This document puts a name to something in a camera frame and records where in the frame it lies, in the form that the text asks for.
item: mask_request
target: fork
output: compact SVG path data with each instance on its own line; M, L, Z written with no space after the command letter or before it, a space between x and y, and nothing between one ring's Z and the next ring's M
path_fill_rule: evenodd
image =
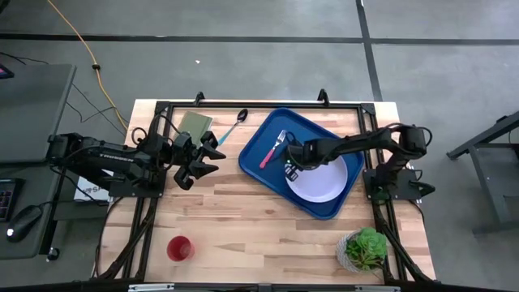
M285 140L285 135L286 135L286 131L285 130L281 130L281 133L279 133L279 136L276 139L276 143L274 144L274 147L272 147L272 149L270 149L270 151L268 152L267 156L259 164L259 167L261 169L265 168L265 166L267 165L268 160L270 160L270 157L272 157L272 155L274 154L274 151L276 151L277 146L279 146L279 144L283 143L283 141Z

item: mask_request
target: blue tray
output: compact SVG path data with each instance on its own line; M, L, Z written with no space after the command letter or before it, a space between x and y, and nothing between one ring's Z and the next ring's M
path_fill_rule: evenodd
M274 145L281 130L291 131L300 142L316 138L338 138L337 135L290 109L276 109L265 119L240 153L238 159L240 167L246 174L260 181L277 194L282 195L313 217L321 220L335 217L341 210L346 196L350 193L351 187L360 173L364 164L363 154L356 152L342 156L348 168L348 182L344 191L337 198L325 203L312 203L299 198L286 183L285 162L281 159L281 154L287 145L286 140L277 147L267 166L263 170L260 169L261 161Z

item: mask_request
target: white plate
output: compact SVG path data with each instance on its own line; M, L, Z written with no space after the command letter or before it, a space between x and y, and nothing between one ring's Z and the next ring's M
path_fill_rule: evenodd
M304 200L324 203L337 198L348 182L348 168L342 157L321 165L315 170L296 170L294 182L286 179L290 189Z

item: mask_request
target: potted plant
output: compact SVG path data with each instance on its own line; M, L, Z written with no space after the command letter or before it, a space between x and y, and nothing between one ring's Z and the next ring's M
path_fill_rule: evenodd
M382 267L388 254L386 237L371 227L346 235L336 248L341 265L356 273Z

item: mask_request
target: computer mouse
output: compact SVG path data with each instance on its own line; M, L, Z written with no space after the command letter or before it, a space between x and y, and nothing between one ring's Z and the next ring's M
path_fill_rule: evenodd
M30 205L22 209L11 218L7 225L7 241L17 243L22 241L32 226L38 222L43 214L40 206Z

